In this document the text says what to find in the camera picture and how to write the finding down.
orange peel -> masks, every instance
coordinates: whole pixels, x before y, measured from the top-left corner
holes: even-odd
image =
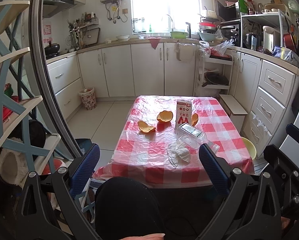
[[[197,125],[197,122],[198,122],[198,114],[195,113],[192,115],[192,126]]]
[[[144,133],[149,133],[156,130],[155,127],[148,125],[146,122],[142,120],[138,121],[138,128]]]
[[[157,116],[158,122],[170,122],[173,119],[173,112],[172,111],[162,111]]]

floral trash can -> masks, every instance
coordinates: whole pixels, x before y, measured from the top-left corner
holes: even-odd
[[[85,88],[81,90],[79,96],[87,110],[92,110],[96,107],[96,96],[94,88]]]

red and white tablecloth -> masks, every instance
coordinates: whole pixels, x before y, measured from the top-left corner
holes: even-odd
[[[177,100],[193,103],[193,114],[199,116],[196,127],[206,133],[208,140],[220,146],[218,157],[245,173],[254,173],[253,161],[247,148],[215,98],[140,96],[130,111],[112,160],[105,167],[99,168],[93,178],[102,180],[122,176],[155,188],[211,185],[197,151],[191,149],[190,163],[179,163],[177,168],[168,159],[167,147],[177,140],[174,130]],[[157,121],[157,115],[163,110],[173,112],[171,122]],[[138,128],[139,120],[156,127],[156,132],[142,133]]]

window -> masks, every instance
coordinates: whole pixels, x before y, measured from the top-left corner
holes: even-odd
[[[186,22],[191,23],[192,33],[198,32],[201,0],[131,0],[134,33],[187,31]]]

black pants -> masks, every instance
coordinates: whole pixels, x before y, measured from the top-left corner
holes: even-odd
[[[149,188],[124,177],[106,181],[95,194],[95,228],[103,240],[165,233]]]

